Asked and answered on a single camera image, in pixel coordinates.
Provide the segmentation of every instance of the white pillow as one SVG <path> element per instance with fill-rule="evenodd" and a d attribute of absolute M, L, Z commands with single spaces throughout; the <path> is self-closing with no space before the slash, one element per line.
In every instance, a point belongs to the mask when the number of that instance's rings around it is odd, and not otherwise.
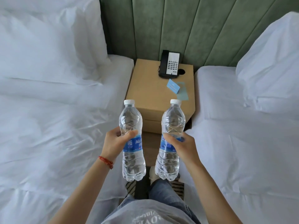
<path fill-rule="evenodd" d="M 0 76 L 67 84 L 98 84 L 84 13 L 0 10 Z"/>
<path fill-rule="evenodd" d="M 67 7 L 84 12 L 94 58 L 99 65 L 109 64 L 99 0 L 0 0 L 1 9 L 35 13 L 54 13 Z"/>
<path fill-rule="evenodd" d="M 299 14 L 272 23 L 239 61 L 245 104 L 266 113 L 299 113 Z"/>

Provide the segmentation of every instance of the white bottle cap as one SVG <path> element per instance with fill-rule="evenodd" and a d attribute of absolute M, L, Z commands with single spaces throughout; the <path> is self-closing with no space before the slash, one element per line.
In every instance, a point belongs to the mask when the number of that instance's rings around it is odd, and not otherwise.
<path fill-rule="evenodd" d="M 124 100 L 123 103 L 125 105 L 134 105 L 135 104 L 135 101 L 134 100 Z"/>
<path fill-rule="evenodd" d="M 171 104 L 176 104 L 176 105 L 181 105 L 181 104 L 182 104 L 182 101 L 181 101 L 181 100 L 178 100 L 178 99 L 171 99 L 171 100 L 170 100 L 170 103 L 171 103 Z"/>

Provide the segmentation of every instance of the wooden nightstand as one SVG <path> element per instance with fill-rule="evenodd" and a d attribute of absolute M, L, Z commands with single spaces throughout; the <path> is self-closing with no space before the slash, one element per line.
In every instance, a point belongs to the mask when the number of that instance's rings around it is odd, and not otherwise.
<path fill-rule="evenodd" d="M 159 66 L 160 61 L 137 59 L 126 99 L 135 100 L 135 107 L 143 119 L 142 130 L 161 134 L 162 115 L 170 107 L 170 100 L 177 99 L 177 95 L 166 86 L 169 79 L 158 76 Z M 179 64 L 178 68 L 186 72 L 173 81 L 185 84 L 189 99 L 182 101 L 181 109 L 187 122 L 195 112 L 193 66 Z"/>

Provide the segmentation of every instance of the green upholstered headboard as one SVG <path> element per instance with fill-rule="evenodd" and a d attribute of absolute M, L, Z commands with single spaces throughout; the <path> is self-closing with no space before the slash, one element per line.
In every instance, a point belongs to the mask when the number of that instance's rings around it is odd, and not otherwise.
<path fill-rule="evenodd" d="M 236 66 L 273 21 L 299 11 L 299 0 L 100 0 L 110 52 L 160 60 L 163 49 L 180 61 Z"/>

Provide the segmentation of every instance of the leg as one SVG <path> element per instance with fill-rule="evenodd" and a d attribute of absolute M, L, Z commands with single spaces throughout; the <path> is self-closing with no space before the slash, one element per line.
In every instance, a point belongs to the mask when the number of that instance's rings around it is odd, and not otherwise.
<path fill-rule="evenodd" d="M 108 217 L 110 217 L 116 211 L 121 209 L 123 206 L 125 206 L 126 204 L 128 204 L 134 200 L 136 200 L 136 199 L 134 199 L 134 197 L 131 194 L 128 194 L 128 196 L 122 201 L 122 203 L 117 208 L 115 208 L 104 220 L 106 220 Z"/>
<path fill-rule="evenodd" d="M 189 209 L 185 202 L 174 192 L 167 180 L 158 179 L 151 185 L 149 199 L 156 200 L 173 206 L 185 212 L 196 224 L 200 224 L 196 215 Z"/>

